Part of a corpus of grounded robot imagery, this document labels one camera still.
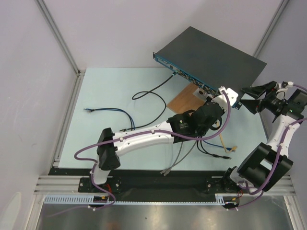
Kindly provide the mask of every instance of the reflective metal surface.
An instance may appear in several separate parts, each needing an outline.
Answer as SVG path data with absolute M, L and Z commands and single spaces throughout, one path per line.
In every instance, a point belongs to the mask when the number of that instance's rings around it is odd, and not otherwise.
M 252 200 L 241 198 L 241 203 Z M 48 218 L 73 207 L 43 205 L 37 230 L 292 230 L 282 196 L 263 197 L 239 211 L 220 206 L 114 205 L 91 211 L 79 208 Z

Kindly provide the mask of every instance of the wooden board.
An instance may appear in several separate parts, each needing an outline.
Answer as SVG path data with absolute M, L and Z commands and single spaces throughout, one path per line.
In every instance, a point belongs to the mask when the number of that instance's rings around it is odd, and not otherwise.
M 197 86 L 193 83 L 189 84 L 183 91 L 181 91 L 167 107 L 176 114 L 181 114 L 188 110 L 197 110 L 204 104 L 204 101 L 197 98 L 193 93 L 197 90 Z

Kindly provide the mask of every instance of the light blue tabletop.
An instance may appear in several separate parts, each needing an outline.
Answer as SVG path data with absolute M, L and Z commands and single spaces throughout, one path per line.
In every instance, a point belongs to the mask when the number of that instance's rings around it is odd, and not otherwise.
M 166 68 L 105 68 L 87 69 L 81 90 L 74 109 L 73 117 L 61 154 L 60 168 L 91 168 L 90 161 L 77 161 L 73 155 L 88 145 L 97 143 L 104 128 L 111 127 L 113 132 L 130 127 L 130 121 L 124 113 L 113 111 L 95 111 L 87 113 L 84 108 L 116 107 L 127 111 L 135 125 L 140 126 L 154 120 L 164 105 L 155 95 L 147 95 L 136 101 L 133 94 L 150 90 L 165 81 L 172 72 Z M 176 75 L 155 92 L 161 95 L 166 103 L 178 95 L 189 82 Z M 161 123 L 174 113 L 166 109 L 155 122 Z M 261 142 L 266 143 L 265 133 L 260 116 L 253 115 L 243 106 L 240 110 L 232 109 L 228 126 L 222 132 L 227 147 L 238 146 L 236 152 L 225 153 L 224 149 L 204 144 L 210 153 L 232 157 L 231 160 L 217 159 L 205 155 L 195 147 L 191 154 L 174 170 L 227 170 L 239 166 Z M 209 142 L 220 145 L 218 137 Z M 194 141 L 183 144 L 181 156 L 191 148 Z M 173 145 L 156 145 L 130 152 L 120 158 L 121 169 L 161 170 L 172 165 L 180 143 Z M 80 157 L 95 158 L 96 148 L 80 154 Z

